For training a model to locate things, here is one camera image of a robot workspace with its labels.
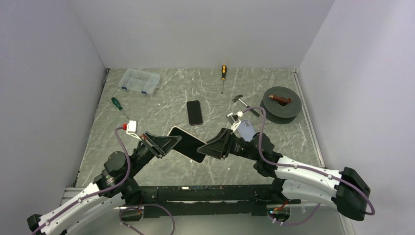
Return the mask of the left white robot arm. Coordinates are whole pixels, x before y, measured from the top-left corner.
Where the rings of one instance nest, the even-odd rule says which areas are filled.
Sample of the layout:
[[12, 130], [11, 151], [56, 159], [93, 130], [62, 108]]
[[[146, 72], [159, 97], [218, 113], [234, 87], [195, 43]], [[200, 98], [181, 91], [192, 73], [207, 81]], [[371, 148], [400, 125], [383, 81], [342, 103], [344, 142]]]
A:
[[155, 136], [145, 132], [129, 154], [119, 130], [119, 127], [115, 129], [115, 136], [122, 151], [113, 152], [102, 172], [75, 197], [47, 214], [30, 216], [27, 223], [33, 235], [67, 235], [71, 227], [81, 225], [88, 216], [97, 216], [100, 208], [138, 204], [142, 191], [134, 176], [154, 157], [164, 157], [182, 140], [181, 136]]

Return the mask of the purple phone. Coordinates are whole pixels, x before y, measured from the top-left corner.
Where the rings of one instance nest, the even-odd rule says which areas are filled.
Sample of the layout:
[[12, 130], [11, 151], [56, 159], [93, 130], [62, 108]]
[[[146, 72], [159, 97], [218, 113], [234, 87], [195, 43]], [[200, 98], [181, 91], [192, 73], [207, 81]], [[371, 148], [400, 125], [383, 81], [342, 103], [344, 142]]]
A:
[[203, 116], [200, 101], [188, 101], [186, 103], [186, 108], [189, 125], [193, 126], [203, 124]]

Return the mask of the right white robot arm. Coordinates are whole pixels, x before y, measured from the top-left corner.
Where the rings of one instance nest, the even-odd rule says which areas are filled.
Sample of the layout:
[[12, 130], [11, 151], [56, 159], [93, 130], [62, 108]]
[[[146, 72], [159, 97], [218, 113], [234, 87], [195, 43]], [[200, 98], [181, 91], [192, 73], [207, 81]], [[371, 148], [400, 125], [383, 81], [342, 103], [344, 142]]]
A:
[[274, 179], [269, 192], [275, 203], [284, 200], [320, 203], [356, 221], [374, 214], [369, 201], [370, 188], [355, 169], [330, 170], [311, 166], [274, 152], [273, 148], [263, 133], [256, 133], [251, 141], [246, 141], [232, 130], [223, 128], [197, 151], [217, 159], [232, 154], [255, 161], [254, 169], [260, 175]]

